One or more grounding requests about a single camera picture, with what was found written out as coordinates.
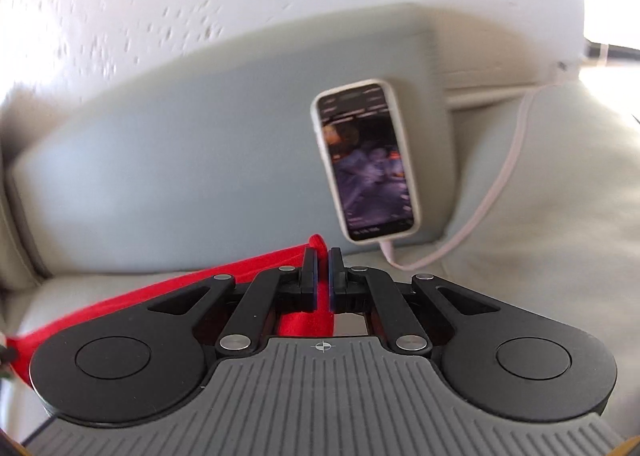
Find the red sweatshirt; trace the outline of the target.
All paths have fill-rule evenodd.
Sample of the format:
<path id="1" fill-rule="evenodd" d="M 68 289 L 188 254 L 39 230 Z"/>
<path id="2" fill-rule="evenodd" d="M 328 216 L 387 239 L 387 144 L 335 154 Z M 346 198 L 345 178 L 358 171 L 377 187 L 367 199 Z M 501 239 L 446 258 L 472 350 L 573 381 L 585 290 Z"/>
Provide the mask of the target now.
<path id="1" fill-rule="evenodd" d="M 128 306 L 152 298 L 166 296 L 171 291 L 189 288 L 209 276 L 229 273 L 235 277 L 239 284 L 244 285 L 250 283 L 259 272 L 267 268 L 277 268 L 286 264 L 299 268 L 303 265 L 303 254 L 307 247 L 314 250 L 320 264 L 317 303 L 314 304 L 310 312 L 285 313 L 278 320 L 277 334 L 283 337 L 329 337 L 334 333 L 334 313 L 330 310 L 328 276 L 326 276 L 328 250 L 322 237 L 315 234 L 308 239 L 306 244 L 268 252 L 268 254 L 261 254 L 254 258 L 172 277 L 161 278 L 153 275 L 149 285 L 118 294 L 115 297 L 88 303 L 81 308 L 75 308 L 70 312 L 45 320 L 39 327 L 29 328 L 27 332 L 9 334 L 6 336 L 6 346 L 16 351 L 16 357 L 12 362 L 9 362 L 9 368 L 17 378 L 20 378 L 25 384 L 29 384 L 29 363 L 35 350 L 44 340 L 67 327 L 126 309 Z"/>

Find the smartphone in white case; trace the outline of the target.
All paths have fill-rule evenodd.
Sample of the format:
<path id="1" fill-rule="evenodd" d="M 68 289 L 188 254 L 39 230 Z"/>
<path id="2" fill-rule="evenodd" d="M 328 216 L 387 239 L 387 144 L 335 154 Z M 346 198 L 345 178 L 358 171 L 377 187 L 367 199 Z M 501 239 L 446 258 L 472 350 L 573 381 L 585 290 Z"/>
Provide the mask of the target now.
<path id="1" fill-rule="evenodd" d="M 346 239 L 364 245 L 415 233 L 420 205 L 392 86 L 367 79 L 325 90 L 310 114 Z"/>

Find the grey sofa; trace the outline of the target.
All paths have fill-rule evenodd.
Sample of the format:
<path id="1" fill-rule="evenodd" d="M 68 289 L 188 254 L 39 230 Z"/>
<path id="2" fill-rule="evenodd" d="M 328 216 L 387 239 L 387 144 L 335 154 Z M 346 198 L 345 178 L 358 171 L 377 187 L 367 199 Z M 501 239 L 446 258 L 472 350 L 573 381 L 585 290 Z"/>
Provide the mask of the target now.
<path id="1" fill-rule="evenodd" d="M 89 103 L 3 166 L 1 329 L 27 332 L 88 303 L 320 234 L 344 246 L 312 130 L 321 91 L 381 78 L 397 91 L 430 254 L 498 176 L 517 100 L 448 110 L 435 17 L 414 5 L 333 14 L 175 60 Z M 606 419 L 639 430 L 639 387 Z"/>

